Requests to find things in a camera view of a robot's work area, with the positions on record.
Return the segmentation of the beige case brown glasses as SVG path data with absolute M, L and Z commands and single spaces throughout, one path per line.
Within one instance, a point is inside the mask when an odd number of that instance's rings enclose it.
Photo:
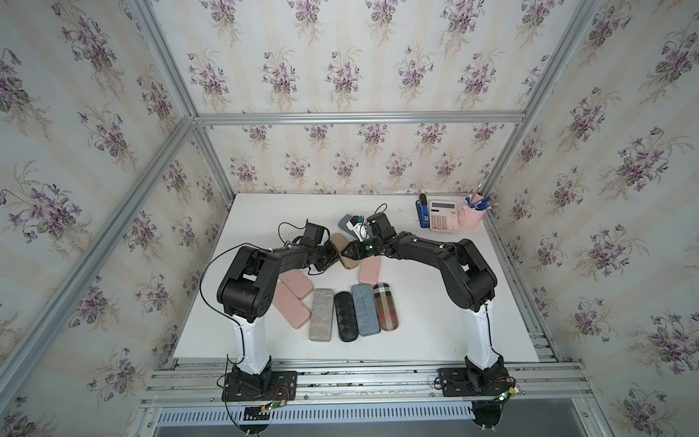
M 342 251 L 344 251 L 344 249 L 346 249 L 350 243 L 344 234 L 332 233 L 331 243 L 337 250 L 340 263 L 344 269 L 351 271 L 352 269 L 357 269 L 360 266 L 360 262 L 358 260 L 350 259 L 342 254 Z

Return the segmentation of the pink case white sunglasses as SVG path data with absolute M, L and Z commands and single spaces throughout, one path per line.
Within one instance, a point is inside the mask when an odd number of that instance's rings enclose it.
M 360 262 L 360 284 L 376 285 L 380 281 L 380 268 L 382 256 L 372 256 Z

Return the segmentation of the grey teal-lined glasses case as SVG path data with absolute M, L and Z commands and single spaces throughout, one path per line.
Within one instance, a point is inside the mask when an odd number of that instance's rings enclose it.
M 355 233 L 355 223 L 353 222 L 353 219 L 353 215 L 346 214 L 342 219 L 340 219 L 338 226 L 342 232 L 347 233 L 353 240 L 356 240 L 358 237 Z

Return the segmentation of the grey case red sunglasses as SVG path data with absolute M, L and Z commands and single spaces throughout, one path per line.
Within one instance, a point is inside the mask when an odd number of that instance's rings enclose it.
M 309 340 L 329 342 L 332 336 L 335 292 L 330 289 L 316 289 L 313 293 Z

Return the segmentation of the beige case black glasses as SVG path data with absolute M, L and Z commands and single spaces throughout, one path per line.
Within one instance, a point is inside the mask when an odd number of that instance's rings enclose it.
M 334 309 L 337 318 L 339 337 L 342 342 L 354 342 L 359 337 L 354 300 L 347 291 L 334 296 Z

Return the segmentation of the teal case black glasses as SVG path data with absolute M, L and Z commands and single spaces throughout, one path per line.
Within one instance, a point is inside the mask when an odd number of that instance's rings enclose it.
M 380 333 L 380 322 L 376 310 L 373 288 L 369 284 L 351 287 L 359 335 L 368 337 Z

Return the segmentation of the plaid case purple glasses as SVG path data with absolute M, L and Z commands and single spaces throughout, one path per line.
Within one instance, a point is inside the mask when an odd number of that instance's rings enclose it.
M 383 331 L 396 331 L 400 321 L 391 286 L 386 282 L 378 282 L 373 286 L 373 296 L 380 328 Z

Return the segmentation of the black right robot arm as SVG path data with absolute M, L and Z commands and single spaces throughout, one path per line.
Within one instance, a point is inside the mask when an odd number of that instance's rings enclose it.
M 437 269 L 449 298 L 465 311 L 465 363 L 469 373 L 484 381 L 498 379 L 504 364 L 502 355 L 494 349 L 491 332 L 491 302 L 498 280 L 476 245 L 468 239 L 443 242 L 395 231 L 383 213 L 370 216 L 366 223 L 371 229 L 367 238 L 349 243 L 340 254 L 351 260 L 384 256 Z

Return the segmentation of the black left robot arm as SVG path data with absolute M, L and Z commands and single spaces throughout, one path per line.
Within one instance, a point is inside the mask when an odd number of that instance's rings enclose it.
M 327 241 L 315 246 L 287 244 L 264 249 L 242 243 L 223 251 L 233 259 L 217 289 L 217 301 L 226 317 L 240 330 L 242 373 L 261 375 L 270 363 L 264 316 L 275 296 L 280 274 L 298 269 L 324 273 L 339 260 L 335 246 Z

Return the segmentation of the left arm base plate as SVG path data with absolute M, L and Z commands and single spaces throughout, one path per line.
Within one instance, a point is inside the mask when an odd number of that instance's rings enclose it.
M 298 382 L 296 371 L 264 371 L 248 374 L 231 371 L 223 382 L 223 402 L 293 401 Z

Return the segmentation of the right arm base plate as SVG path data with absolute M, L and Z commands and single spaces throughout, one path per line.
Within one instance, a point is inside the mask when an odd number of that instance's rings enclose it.
M 504 402 L 515 393 L 516 380 L 502 366 L 494 364 L 485 370 L 478 367 L 438 369 L 433 388 L 444 397 L 486 397 Z

